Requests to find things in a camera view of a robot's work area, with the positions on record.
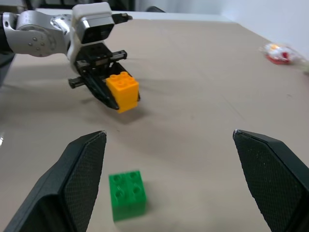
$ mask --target lego brick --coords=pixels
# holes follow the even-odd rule
[[[119,113],[138,105],[139,83],[127,72],[106,78],[106,85],[119,105]]]
[[[147,197],[139,171],[109,175],[114,221],[143,215]]]

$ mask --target beige table surface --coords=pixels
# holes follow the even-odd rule
[[[276,66],[267,41],[233,23],[133,20],[115,27],[112,51],[140,82],[141,102],[117,114],[75,77],[64,55],[16,57],[0,94],[0,231],[66,145],[106,130],[89,232],[269,232],[247,188],[234,129],[267,134],[307,164],[309,80]],[[139,169],[149,210],[112,221],[108,174]]]

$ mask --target white wall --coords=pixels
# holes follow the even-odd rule
[[[216,15],[221,11],[222,0],[137,0],[136,10],[146,11],[156,6],[169,13],[194,13]]]
[[[308,0],[224,0],[222,15],[309,59]]]

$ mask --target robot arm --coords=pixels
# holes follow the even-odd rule
[[[115,24],[131,19],[126,13],[112,14],[106,2],[76,5],[72,15],[47,15],[37,11],[20,15],[3,13],[1,51],[35,57],[65,54],[71,68],[80,75],[69,80],[71,88],[86,85],[102,103],[118,110],[103,80],[125,71],[117,61],[126,59],[127,53],[124,50],[111,52],[104,40]]]

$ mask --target yellow lego brick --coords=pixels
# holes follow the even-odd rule
[[[138,105],[139,83],[127,72],[106,78],[106,85],[119,105],[119,113]]]

